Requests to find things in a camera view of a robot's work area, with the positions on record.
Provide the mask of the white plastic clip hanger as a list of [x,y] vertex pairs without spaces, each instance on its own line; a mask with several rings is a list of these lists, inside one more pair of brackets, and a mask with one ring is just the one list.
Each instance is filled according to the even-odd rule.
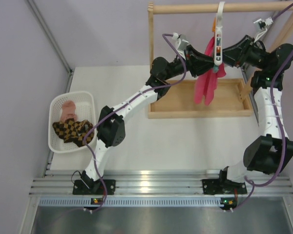
[[225,2],[218,4],[214,27],[214,66],[219,67],[223,62],[223,10]]

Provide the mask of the teal clothes clip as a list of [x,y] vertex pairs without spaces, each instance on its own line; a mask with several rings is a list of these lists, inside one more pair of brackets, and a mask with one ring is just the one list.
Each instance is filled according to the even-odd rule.
[[213,66],[213,72],[217,73],[219,71],[219,66],[218,65],[214,65]]

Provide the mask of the orange clothes clip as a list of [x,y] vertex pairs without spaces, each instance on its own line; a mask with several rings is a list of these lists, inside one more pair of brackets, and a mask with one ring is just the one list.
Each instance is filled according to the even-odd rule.
[[213,26],[212,26],[212,32],[213,33],[215,32],[216,23],[217,23],[217,20],[216,20],[216,18],[214,18],[214,20],[213,20]]

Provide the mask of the magenta pink cloth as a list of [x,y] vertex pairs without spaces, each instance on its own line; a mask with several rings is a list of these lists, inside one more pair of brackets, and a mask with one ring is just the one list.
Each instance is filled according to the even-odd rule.
[[214,99],[218,78],[223,78],[225,75],[226,71],[223,63],[219,66],[217,73],[214,73],[212,68],[203,75],[200,75],[194,86],[194,103],[200,104],[204,100],[205,105],[210,105]]

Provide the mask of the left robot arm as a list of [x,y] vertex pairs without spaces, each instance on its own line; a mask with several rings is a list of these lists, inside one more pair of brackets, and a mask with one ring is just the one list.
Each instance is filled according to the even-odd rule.
[[125,124],[140,110],[161,99],[171,84],[167,80],[190,72],[193,77],[207,72],[213,67],[213,58],[197,52],[191,45],[184,50],[185,55],[177,55],[173,62],[163,57],[153,60],[150,77],[145,85],[133,96],[110,108],[105,106],[100,113],[97,126],[97,144],[92,151],[93,158],[81,174],[81,181],[89,193],[99,191],[107,151],[118,146],[125,138]]

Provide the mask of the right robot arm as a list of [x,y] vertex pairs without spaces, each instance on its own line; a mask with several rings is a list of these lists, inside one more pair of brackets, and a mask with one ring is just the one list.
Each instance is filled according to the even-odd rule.
[[262,42],[245,36],[223,50],[223,61],[230,66],[246,63],[259,69],[251,78],[259,137],[245,149],[240,162],[220,171],[218,188],[230,193],[244,184],[247,171],[276,177],[293,157],[293,141],[283,126],[281,109],[283,74],[293,61],[293,45],[284,43],[267,52]]

